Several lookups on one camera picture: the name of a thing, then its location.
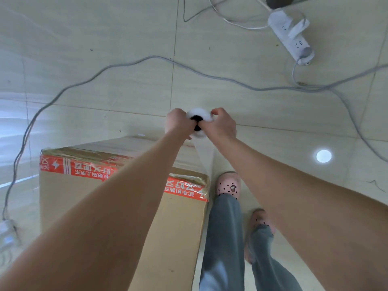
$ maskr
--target forearm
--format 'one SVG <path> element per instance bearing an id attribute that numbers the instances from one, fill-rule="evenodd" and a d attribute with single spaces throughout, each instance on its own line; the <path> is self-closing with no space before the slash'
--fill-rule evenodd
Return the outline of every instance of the forearm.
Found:
<path id="1" fill-rule="evenodd" d="M 327 290 L 388 285 L 388 207 L 237 139 L 216 146 Z"/>
<path id="2" fill-rule="evenodd" d="M 15 261 L 0 289 L 126 291 L 186 137 L 168 132 L 90 193 Z"/>

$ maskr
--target person's left arm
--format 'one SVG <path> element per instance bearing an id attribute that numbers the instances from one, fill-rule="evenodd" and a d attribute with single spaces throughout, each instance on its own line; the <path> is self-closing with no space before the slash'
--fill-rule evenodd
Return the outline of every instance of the person's left arm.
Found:
<path id="1" fill-rule="evenodd" d="M 164 137 L 39 236 L 0 278 L 0 290 L 127 291 L 169 172 L 196 124 L 172 110 Z"/>

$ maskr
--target lightning bolt symbol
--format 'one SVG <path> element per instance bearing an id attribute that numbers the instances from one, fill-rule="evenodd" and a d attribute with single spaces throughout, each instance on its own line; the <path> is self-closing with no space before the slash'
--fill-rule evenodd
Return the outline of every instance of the lightning bolt symbol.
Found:
<path id="1" fill-rule="evenodd" d="M 55 160 L 55 161 L 52 163 L 52 166 L 54 166 L 55 169 L 57 169 L 57 167 L 59 166 L 59 164 L 58 164 L 57 161 Z"/>

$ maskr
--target pant leg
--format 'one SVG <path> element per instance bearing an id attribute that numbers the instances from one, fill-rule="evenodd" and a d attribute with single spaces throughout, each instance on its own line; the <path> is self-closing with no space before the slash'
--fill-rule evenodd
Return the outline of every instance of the pant leg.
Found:
<path id="1" fill-rule="evenodd" d="M 273 239 L 267 225 L 259 225 L 250 235 L 248 243 L 255 260 L 252 270 L 257 291 L 302 291 L 295 277 L 271 257 Z"/>
<path id="2" fill-rule="evenodd" d="M 210 211 L 199 290 L 243 291 L 244 266 L 240 203 L 222 194 Z"/>

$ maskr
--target brown cardboard box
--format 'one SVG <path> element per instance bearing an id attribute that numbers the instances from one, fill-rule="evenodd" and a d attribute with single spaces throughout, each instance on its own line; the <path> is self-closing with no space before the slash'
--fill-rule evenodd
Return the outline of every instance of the brown cardboard box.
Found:
<path id="1" fill-rule="evenodd" d="M 43 150 L 40 159 L 42 230 L 47 230 L 131 157 L 152 145 L 153 141 L 119 138 Z M 210 180 L 193 147 L 181 148 L 171 172 L 130 291 L 191 290 Z"/>

